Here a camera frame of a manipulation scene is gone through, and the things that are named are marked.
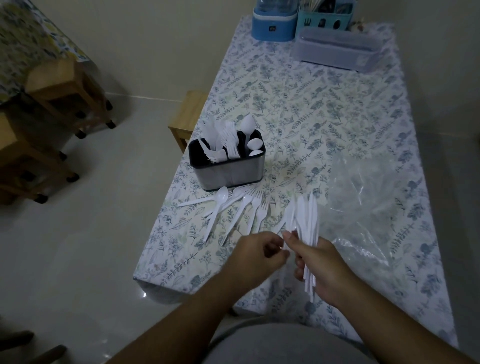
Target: beige wall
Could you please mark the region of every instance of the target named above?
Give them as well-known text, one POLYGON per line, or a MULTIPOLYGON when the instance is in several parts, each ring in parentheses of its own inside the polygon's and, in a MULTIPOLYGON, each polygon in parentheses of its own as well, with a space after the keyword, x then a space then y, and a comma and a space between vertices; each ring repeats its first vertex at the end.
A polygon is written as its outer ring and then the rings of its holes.
MULTIPOLYGON (((100 69, 113 93, 182 99, 208 91, 254 0, 34 0, 100 69)), ((395 22, 419 129, 480 133, 478 0, 360 0, 356 17, 395 22)))

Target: yellow floral tablecloth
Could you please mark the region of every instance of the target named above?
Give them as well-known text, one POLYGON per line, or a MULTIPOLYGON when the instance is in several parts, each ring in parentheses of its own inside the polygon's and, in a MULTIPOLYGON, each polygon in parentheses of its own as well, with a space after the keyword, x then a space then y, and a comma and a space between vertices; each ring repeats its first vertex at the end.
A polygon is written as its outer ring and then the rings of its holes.
POLYGON ((23 90, 33 67, 60 57, 89 60, 30 0, 0 5, 0 104, 23 90))

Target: floor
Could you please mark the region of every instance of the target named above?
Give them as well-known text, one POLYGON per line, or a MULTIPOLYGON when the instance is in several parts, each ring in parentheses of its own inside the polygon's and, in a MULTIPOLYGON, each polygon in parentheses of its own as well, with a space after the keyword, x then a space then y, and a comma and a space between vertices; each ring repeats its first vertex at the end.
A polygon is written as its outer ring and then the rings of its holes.
MULTIPOLYGON (((132 273, 181 157, 167 129, 179 104, 111 101, 116 129, 62 149, 78 182, 45 205, 0 206, 0 330, 36 333, 0 362, 62 343, 63 362, 102 363, 174 308, 132 273)), ((479 144, 418 137, 460 345, 480 361, 479 144)))

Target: floral tablecloth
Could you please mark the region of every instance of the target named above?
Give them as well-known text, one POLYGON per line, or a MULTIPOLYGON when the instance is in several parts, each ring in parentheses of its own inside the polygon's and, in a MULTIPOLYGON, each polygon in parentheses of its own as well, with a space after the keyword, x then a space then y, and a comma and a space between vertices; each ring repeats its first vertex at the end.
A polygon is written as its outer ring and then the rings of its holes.
MULTIPOLYGON (((293 43, 253 39, 251 18, 244 17, 204 106, 217 120, 234 120, 237 128, 251 114, 266 146, 264 178, 260 188, 270 202, 270 216, 261 230, 277 224, 289 200, 313 192, 325 205, 331 155, 337 151, 354 158, 387 153, 405 180, 395 198, 398 213, 391 217, 389 242, 395 275, 405 285, 390 295, 395 304, 430 331, 457 346, 455 326, 430 212, 415 128, 410 112, 395 34, 391 24, 371 24, 369 34, 384 42, 374 72, 361 74, 292 61, 293 43)), ((199 136, 198 128, 193 138, 199 136)), ((193 293, 222 267, 247 225, 244 214, 225 246, 218 242, 239 203, 219 215, 208 241, 202 213, 213 203, 177 207, 187 198, 208 195, 183 155, 134 279, 163 287, 171 293, 193 293)), ((236 303, 259 314, 281 314, 329 332, 360 340, 334 307, 309 302, 303 284, 279 284, 273 276, 236 303)))
POLYGON ((23 89, 33 67, 67 56, 89 60, 30 0, 0 3, 0 104, 23 89))

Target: teal plastic organizer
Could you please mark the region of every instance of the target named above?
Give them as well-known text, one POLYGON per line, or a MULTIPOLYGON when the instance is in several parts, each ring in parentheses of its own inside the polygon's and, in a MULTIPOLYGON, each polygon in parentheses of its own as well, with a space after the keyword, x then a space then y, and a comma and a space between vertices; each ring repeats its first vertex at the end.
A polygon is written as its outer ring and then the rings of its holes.
POLYGON ((346 30, 348 24, 353 16, 355 11, 355 5, 357 5, 356 0, 346 0, 338 2, 335 6, 337 9, 343 4, 352 4, 352 11, 350 14, 335 14, 335 13, 325 13, 325 12, 305 12, 299 10, 297 29, 295 31, 295 36, 299 33, 300 29, 304 26, 318 26, 320 28, 329 28, 329 29, 338 29, 346 30))

